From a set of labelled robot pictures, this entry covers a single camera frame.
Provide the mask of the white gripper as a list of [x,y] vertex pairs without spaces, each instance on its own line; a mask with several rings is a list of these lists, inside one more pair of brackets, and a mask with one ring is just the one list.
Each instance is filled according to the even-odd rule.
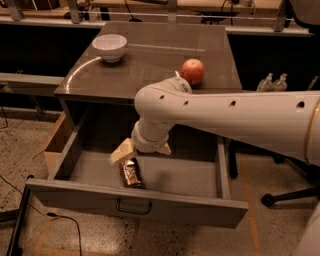
[[158,152],[164,155],[172,153],[168,145],[170,126],[139,119],[131,133],[110,155],[110,164],[115,165],[123,160],[136,156],[136,149],[142,153]]

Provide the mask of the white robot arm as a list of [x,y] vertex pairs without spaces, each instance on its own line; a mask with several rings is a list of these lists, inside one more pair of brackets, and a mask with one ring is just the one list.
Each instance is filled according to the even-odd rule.
[[177,124],[320,164],[320,96],[317,91],[194,94],[182,78],[141,88],[131,137],[110,158],[136,152],[167,154],[169,131]]

